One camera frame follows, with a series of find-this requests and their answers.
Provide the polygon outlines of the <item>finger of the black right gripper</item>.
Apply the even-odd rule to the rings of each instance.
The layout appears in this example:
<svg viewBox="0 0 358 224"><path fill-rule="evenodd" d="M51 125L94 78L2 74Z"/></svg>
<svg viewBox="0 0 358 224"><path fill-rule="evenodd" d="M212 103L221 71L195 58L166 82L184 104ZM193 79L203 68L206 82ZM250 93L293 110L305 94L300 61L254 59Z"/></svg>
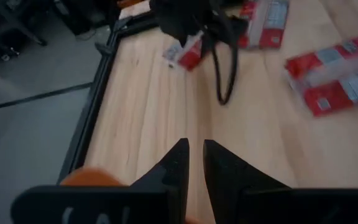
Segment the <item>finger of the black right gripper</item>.
<svg viewBox="0 0 358 224"><path fill-rule="evenodd" d="M216 45L219 42L219 34L215 30L201 30L201 56L203 60L209 54L218 59Z"/></svg>

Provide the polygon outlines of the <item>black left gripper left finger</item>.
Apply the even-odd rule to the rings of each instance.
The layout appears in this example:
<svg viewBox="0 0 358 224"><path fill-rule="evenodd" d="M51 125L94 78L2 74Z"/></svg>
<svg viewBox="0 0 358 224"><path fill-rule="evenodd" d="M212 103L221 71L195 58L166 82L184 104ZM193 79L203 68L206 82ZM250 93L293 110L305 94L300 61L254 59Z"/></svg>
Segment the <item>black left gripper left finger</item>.
<svg viewBox="0 0 358 224"><path fill-rule="evenodd" d="M190 146L181 138L146 174L131 184L135 189L164 189L170 192L170 218L185 223L190 173Z"/></svg>

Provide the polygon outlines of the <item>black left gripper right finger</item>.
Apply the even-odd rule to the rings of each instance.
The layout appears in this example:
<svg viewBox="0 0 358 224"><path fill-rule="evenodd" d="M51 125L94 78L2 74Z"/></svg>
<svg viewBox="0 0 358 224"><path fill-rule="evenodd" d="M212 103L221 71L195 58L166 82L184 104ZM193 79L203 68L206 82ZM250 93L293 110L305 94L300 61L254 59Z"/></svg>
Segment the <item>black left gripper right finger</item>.
<svg viewBox="0 0 358 224"><path fill-rule="evenodd" d="M216 223L235 223L242 192L290 187L263 173L226 149L206 139L203 144L204 178Z"/></svg>

